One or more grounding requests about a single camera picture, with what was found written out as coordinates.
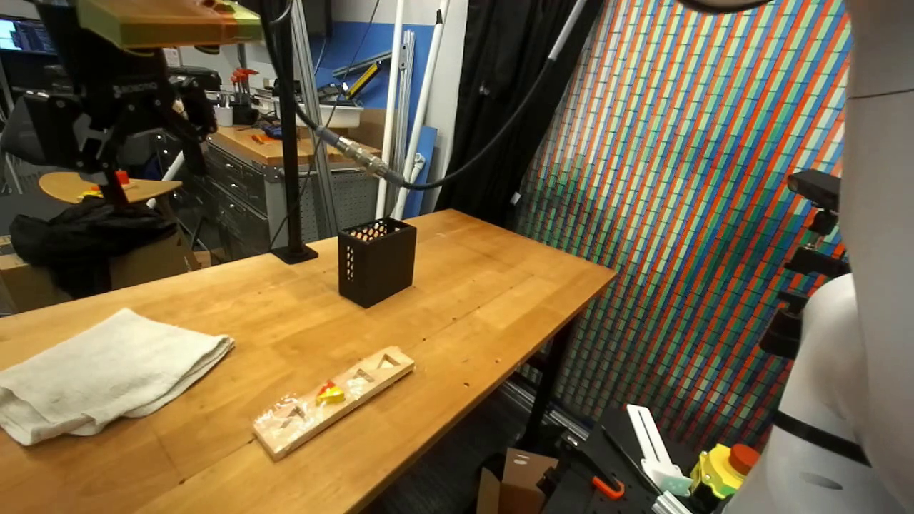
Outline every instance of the black stand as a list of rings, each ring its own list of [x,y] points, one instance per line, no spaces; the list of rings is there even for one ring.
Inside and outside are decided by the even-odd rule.
[[[292,51],[292,18],[277,25],[277,56],[281,68],[292,75],[294,51]],[[285,189],[285,246],[274,248],[274,255],[285,262],[314,259],[317,252],[304,242],[304,202],[297,182],[297,122],[294,122],[294,79],[282,78],[281,82],[281,129],[282,129],[282,189]]]
[[[539,369],[539,385],[534,393],[534,405],[531,413],[527,416],[527,432],[521,436],[521,446],[528,449],[534,446],[539,429],[542,429],[542,416],[551,405],[554,388],[559,383],[559,370],[571,346],[571,335],[574,335],[578,320],[571,320],[568,325],[559,329],[559,335],[554,335],[554,340],[548,342],[547,360],[538,365]]]

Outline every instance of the wall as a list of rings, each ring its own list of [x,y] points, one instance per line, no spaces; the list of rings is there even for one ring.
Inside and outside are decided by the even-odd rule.
[[[786,178],[841,165],[848,48],[841,2],[608,0],[521,205],[521,232],[621,272],[571,346],[571,410],[765,436],[788,362],[758,342],[781,288],[815,288],[784,269],[812,219]]]

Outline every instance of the cardboard box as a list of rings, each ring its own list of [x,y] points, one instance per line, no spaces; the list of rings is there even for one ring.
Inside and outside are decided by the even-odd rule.
[[[127,288],[199,269],[199,259],[194,259],[187,236],[172,235],[131,255],[114,258],[109,269],[111,288]],[[65,299],[72,296],[54,285],[47,269],[21,259],[10,236],[0,236],[0,315],[44,309]]]
[[[539,480],[554,465],[554,458],[508,449],[502,478],[495,478],[488,468],[481,475],[477,514],[542,510]]]

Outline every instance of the folded towel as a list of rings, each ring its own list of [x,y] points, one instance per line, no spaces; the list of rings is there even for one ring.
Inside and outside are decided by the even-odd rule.
[[[227,335],[199,335],[124,309],[0,370],[0,426],[21,446],[98,433],[118,416],[162,408],[228,348]]]

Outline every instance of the workbench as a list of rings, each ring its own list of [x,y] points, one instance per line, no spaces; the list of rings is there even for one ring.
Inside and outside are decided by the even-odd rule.
[[[338,295],[338,239],[321,239],[312,246],[321,258],[297,266],[259,255],[4,316],[0,369],[118,309],[235,338],[209,378],[151,416],[34,449],[0,433],[4,510],[367,509],[547,342],[565,348],[558,335],[568,335],[615,278],[457,212],[409,223],[418,229],[414,283],[371,309]],[[414,360],[404,383],[285,459],[259,449],[257,413],[387,346]]]
[[[209,138],[205,178],[184,173],[172,195],[178,219],[219,259],[237,259],[285,246],[282,143],[255,125],[222,125]],[[297,139],[304,236],[321,236],[314,143]],[[328,148],[338,223],[361,226],[374,218],[377,178],[362,173]]]

